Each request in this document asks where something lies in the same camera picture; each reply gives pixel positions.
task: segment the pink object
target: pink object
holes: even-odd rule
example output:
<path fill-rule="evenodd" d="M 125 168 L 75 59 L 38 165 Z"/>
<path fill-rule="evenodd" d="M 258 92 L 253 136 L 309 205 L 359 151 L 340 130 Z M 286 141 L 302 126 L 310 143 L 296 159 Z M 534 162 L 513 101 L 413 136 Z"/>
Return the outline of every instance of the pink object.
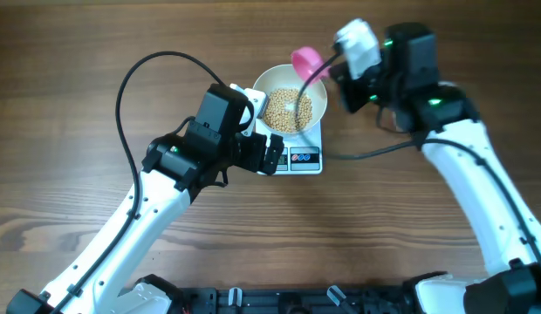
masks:
<path fill-rule="evenodd" d="M 323 59 L 319 53 L 311 47 L 302 47 L 294 51 L 291 54 L 291 64 L 294 66 L 294 70 L 298 76 L 306 81 L 321 65 L 323 65 Z M 321 78 L 329 76 L 329 69 L 326 67 L 313 81 L 313 84 L 319 81 Z"/>

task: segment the pile of beans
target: pile of beans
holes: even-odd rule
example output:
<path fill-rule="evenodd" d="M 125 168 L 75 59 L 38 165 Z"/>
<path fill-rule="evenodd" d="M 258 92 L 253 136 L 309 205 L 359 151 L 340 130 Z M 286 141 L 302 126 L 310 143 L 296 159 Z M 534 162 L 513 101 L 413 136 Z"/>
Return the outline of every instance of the pile of beans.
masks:
<path fill-rule="evenodd" d="M 296 88 L 279 88 L 271 92 L 263 116 L 264 123 L 285 133 L 295 133 L 304 129 L 312 119 L 312 100 L 306 94 L 302 95 L 296 119 L 298 93 L 299 90 Z"/>

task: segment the green light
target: green light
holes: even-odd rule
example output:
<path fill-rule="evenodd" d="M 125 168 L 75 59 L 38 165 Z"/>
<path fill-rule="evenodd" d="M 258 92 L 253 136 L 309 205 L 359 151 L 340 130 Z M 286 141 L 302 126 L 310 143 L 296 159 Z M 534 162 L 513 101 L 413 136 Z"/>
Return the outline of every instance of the green light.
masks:
<path fill-rule="evenodd" d="M 442 100 L 441 99 L 430 99 L 428 100 L 428 103 L 430 106 L 438 106 L 439 104 L 441 104 Z"/>

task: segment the wooden table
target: wooden table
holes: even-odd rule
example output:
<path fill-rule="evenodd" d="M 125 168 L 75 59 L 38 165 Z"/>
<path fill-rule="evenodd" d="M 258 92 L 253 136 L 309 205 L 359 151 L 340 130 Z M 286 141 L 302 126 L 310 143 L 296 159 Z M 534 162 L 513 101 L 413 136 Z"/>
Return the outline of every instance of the wooden table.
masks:
<path fill-rule="evenodd" d="M 227 84 L 251 86 L 302 45 L 330 55 L 334 32 L 363 17 L 382 40 L 421 21 L 438 35 L 444 79 L 476 102 L 496 150 L 541 220 L 541 2 L 204 1 L 0 7 L 0 312 L 39 292 L 79 254 L 132 184 L 113 118 L 120 82 L 155 51 L 189 53 Z M 122 105 L 137 161 L 195 114 L 210 77 L 181 58 L 140 68 Z M 331 97 L 325 152 L 405 140 Z M 329 160 L 318 176 L 229 171 L 158 240 L 133 278 L 181 287 L 399 283 L 433 270 L 482 276 L 476 239 L 436 170 L 414 149 Z"/>

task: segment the wood grain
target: wood grain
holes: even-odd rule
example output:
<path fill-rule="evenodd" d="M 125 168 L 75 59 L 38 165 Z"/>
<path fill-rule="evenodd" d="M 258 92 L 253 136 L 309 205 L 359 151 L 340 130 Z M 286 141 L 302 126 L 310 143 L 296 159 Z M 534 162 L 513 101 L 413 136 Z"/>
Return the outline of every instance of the wood grain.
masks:
<path fill-rule="evenodd" d="M 363 17 L 378 34 L 421 21 L 438 35 L 443 78 L 475 100 L 495 148 L 541 220 L 541 2 L 177 1 L 0 7 L 0 312 L 40 289 L 91 241 L 132 179 L 113 120 L 117 89 L 148 53 L 184 51 L 225 82 L 250 86 L 302 45 L 330 54 L 333 33 Z M 211 80 L 185 60 L 150 61 L 123 99 L 140 160 L 154 137 L 196 113 Z M 332 95 L 325 150 L 357 153 L 404 136 Z M 482 276 L 483 261 L 440 175 L 414 149 L 327 160 L 318 176 L 239 169 L 203 191 L 134 277 L 179 286 L 399 283 L 431 270 Z"/>

